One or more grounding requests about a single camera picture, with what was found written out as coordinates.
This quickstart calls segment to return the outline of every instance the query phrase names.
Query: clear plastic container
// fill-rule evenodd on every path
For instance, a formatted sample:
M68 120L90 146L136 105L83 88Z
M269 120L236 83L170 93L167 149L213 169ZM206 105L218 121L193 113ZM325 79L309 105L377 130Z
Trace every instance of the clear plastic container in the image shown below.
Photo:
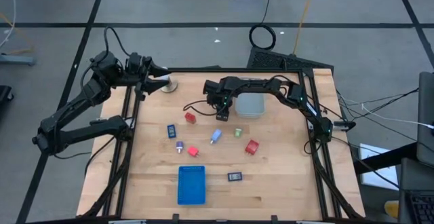
M240 94L235 100L235 111L241 118L258 119L265 112L264 94Z

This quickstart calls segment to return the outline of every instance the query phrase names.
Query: green object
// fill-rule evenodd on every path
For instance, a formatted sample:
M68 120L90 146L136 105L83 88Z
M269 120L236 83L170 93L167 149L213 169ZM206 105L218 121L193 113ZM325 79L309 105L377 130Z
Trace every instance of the green object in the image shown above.
M240 137L241 137L241 132L243 132L242 129L240 129L240 128L236 128L236 129L235 129L235 137L236 137L236 138L240 138Z

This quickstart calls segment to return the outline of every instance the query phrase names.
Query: purple object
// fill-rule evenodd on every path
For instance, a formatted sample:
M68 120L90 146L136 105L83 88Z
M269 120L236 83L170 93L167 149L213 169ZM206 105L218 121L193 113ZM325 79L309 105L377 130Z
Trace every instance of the purple object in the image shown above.
M182 141L176 142L176 149L178 150L178 153L181 153L181 150L184 148L184 143Z

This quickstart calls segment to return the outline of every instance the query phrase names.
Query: yellow object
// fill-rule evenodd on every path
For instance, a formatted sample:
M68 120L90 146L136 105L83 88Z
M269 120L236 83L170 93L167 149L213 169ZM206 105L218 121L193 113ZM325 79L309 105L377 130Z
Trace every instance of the yellow object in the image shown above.
M292 54L296 53L297 45L298 45L298 36L300 35L301 26L303 25L304 17L306 17L306 13L307 10L309 9L310 4L311 4L311 0L307 0L306 5L304 6L303 15L301 16L300 24L298 25L296 43L294 44L294 50L292 51Z
M399 201L393 200L386 202L386 204L384 204L384 211L386 211L389 216L398 219Z
M3 13L0 13L0 18L4 19L12 27L12 23L7 19L7 17ZM34 49L33 49L32 41L23 32L21 32L20 29L15 27L14 30L27 42L30 48L24 50L14 50L8 52L7 54L10 55L10 54L22 54L25 52L33 52Z

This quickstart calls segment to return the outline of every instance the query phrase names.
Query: red block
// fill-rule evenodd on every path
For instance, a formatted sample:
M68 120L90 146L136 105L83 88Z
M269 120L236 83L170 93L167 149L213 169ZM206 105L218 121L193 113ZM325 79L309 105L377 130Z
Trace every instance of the red block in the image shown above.
M254 155L256 153L256 150L258 150L258 147L259 143L250 140L249 144L247 144L247 147L245 148L245 151L251 155Z
M196 148L193 147L193 146L190 146L190 147L189 147L189 150L188 150L188 153L189 153L191 156L196 157L196 156L199 155L199 150L196 149Z
M189 122L189 123L192 123L192 124L196 123L196 117L195 117L194 115L190 114L189 112L187 112L187 113L185 114L185 119L186 119L187 122Z

